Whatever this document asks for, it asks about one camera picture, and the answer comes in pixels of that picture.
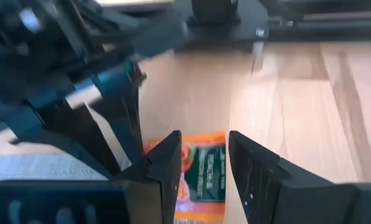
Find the gray fabric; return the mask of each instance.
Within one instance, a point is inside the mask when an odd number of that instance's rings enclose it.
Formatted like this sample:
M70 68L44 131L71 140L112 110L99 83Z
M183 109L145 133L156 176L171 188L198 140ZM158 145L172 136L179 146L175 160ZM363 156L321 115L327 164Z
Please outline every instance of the gray fabric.
M0 180L10 179L106 180L107 178L69 155L0 156Z

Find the wood grain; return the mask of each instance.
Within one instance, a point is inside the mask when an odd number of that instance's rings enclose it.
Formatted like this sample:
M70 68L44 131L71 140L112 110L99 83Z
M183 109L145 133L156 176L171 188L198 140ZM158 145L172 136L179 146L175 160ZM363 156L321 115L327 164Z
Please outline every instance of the wood grain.
M143 61L144 141L174 129L234 129L333 182L371 181L371 43L268 44L259 71L251 72L252 60L236 50L200 50ZM70 102L97 97L91 88ZM60 153L10 146L9 138L10 131L0 134L0 154ZM246 223L229 163L227 173L226 223Z

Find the screw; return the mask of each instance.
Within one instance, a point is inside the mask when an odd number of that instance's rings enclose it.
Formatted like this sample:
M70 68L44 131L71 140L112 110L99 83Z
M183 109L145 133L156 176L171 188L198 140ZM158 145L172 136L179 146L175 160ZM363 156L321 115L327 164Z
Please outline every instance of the screw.
M257 30L255 30L255 35L257 37L264 37L264 34L265 34L265 31L262 28L258 28Z

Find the food packaging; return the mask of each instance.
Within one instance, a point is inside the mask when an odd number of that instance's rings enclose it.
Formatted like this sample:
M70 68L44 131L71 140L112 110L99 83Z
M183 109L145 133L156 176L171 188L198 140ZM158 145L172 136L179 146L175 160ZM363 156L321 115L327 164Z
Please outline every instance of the food packaging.
M149 151L161 139L150 140ZM183 136L181 177L175 219L198 223L224 221L226 192L225 133Z

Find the orange package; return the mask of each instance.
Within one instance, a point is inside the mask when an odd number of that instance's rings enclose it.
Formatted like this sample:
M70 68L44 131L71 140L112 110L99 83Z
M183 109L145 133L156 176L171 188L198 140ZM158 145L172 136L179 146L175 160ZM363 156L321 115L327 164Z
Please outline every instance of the orange package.
M161 139L148 142L145 152ZM181 177L175 219L224 221L226 188L225 133L183 136Z

